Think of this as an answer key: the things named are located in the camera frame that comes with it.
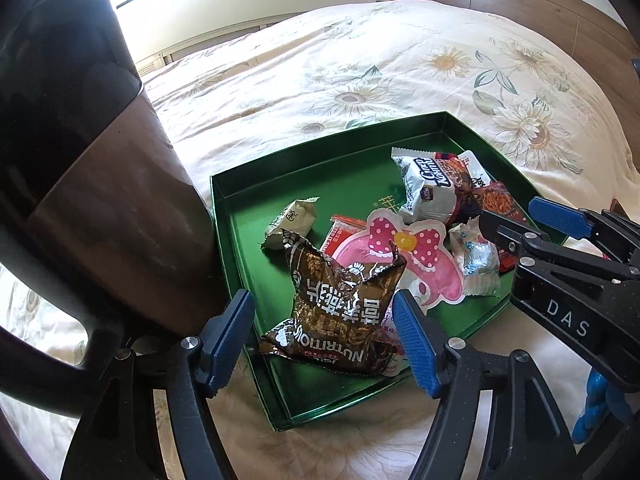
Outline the small olive green snack packet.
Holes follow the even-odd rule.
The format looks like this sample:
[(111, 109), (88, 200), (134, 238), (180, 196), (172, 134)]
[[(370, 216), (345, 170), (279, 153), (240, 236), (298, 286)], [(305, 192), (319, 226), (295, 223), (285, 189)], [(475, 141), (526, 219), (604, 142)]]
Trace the small olive green snack packet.
[(262, 248), (282, 249), (283, 231), (306, 236), (317, 219), (318, 197), (293, 200), (266, 227)]

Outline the red hawthorn snack packet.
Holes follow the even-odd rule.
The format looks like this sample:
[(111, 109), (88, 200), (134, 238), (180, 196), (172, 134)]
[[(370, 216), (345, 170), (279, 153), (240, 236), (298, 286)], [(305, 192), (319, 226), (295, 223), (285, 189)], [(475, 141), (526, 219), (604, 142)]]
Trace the red hawthorn snack packet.
[(331, 217), (331, 226), (326, 238), (324, 239), (320, 250), (328, 256), (333, 256), (344, 240), (347, 240), (350, 236), (360, 233), (367, 227), (367, 222), (352, 218), (341, 216), (340, 214), (334, 214)]

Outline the clear white bunny candy packet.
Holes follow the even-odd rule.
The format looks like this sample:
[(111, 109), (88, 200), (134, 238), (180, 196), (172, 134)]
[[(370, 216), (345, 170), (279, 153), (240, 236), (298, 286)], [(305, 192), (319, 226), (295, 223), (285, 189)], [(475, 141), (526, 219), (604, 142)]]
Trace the clear white bunny candy packet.
[(480, 232), (480, 218), (454, 226), (449, 238), (465, 295), (497, 296), (500, 292), (498, 250)]

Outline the pink My Melody candy bag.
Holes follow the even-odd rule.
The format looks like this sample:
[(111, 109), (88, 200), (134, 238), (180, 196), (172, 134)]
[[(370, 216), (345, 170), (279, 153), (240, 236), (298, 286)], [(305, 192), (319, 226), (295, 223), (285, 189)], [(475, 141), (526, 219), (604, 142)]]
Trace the pink My Melody candy bag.
[(354, 262), (390, 263), (393, 251), (406, 259), (398, 287), (413, 293), (423, 310), (440, 302), (458, 304), (464, 297), (462, 274), (445, 247), (446, 228), (437, 220), (407, 224), (386, 208), (371, 211), (367, 227), (337, 247), (332, 257), (341, 266)]

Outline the floral cream bed quilt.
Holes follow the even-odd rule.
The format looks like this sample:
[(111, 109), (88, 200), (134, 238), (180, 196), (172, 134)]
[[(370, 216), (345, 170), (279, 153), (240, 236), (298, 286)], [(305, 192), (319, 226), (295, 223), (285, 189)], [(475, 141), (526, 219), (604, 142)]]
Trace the floral cream bed quilt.
[[(314, 10), (144, 77), (201, 193), (211, 176), (371, 122), (445, 112), (542, 195), (639, 213), (612, 99), (562, 49), (494, 14), (427, 0)], [(247, 362), (209, 403), (242, 479), (405, 479), (436, 402), (412, 379), (298, 429), (271, 429)]]

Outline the wooden headboard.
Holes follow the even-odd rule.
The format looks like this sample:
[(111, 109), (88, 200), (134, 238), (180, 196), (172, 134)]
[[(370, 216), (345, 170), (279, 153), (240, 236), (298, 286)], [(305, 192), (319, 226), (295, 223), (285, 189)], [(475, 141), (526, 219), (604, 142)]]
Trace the wooden headboard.
[(510, 18), (569, 54), (611, 102), (639, 161), (639, 46), (623, 25), (582, 0), (434, 1)]

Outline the brown nutrition snack bag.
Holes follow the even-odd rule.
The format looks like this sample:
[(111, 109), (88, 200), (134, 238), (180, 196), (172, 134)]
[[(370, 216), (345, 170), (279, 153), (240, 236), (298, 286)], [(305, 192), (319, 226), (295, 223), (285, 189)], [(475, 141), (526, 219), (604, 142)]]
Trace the brown nutrition snack bag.
[(378, 340), (378, 330), (406, 259), (393, 248), (389, 263), (341, 266), (288, 230), (283, 247), (294, 286), (292, 311), (260, 337), (259, 352), (347, 375), (383, 373), (396, 346)]

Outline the white blue chocolate wafer bag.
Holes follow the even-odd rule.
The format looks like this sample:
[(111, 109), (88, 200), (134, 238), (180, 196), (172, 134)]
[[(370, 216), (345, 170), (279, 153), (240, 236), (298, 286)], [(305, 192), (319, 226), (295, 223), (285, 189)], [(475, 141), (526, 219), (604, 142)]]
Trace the white blue chocolate wafer bag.
[(406, 201), (399, 213), (406, 223), (437, 220), (447, 223), (457, 206), (454, 184), (436, 162), (434, 152), (392, 148), (405, 187)]

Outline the dark red spicy snack packet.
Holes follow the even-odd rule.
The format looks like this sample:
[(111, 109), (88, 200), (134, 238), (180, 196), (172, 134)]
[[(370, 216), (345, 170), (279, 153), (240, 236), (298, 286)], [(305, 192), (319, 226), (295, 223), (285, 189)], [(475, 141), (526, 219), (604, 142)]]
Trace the dark red spicy snack packet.
[(463, 160), (454, 157), (447, 159), (446, 163), (457, 200), (448, 224), (466, 223), (483, 210), (502, 214), (517, 222), (528, 222), (524, 211), (502, 182), (491, 181), (488, 185), (478, 185), (478, 180), (472, 177), (471, 170)]

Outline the grey window sill radiator cover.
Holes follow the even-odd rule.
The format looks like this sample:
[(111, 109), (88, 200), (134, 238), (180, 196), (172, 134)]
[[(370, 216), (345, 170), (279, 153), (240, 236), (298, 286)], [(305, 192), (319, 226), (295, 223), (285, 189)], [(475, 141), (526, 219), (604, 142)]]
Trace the grey window sill radiator cover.
[(202, 32), (199, 35), (181, 40), (147, 58), (142, 58), (136, 62), (136, 69), (140, 76), (145, 76), (192, 53), (218, 46), (218, 44), (241, 38), (253, 32), (259, 32), (274, 24), (294, 18), (296, 15), (298, 12), (271, 15)]

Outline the red white spicy strip packet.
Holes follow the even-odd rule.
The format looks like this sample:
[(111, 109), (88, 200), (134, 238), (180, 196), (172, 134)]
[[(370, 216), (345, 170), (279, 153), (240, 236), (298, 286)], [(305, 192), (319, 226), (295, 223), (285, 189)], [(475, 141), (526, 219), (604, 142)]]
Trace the red white spicy strip packet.
[(435, 158), (449, 160), (450, 165), (455, 164), (457, 170), (465, 170), (469, 175), (474, 188), (484, 188), (490, 185), (492, 180), (485, 168), (480, 164), (472, 151), (466, 150), (461, 154), (436, 152)]

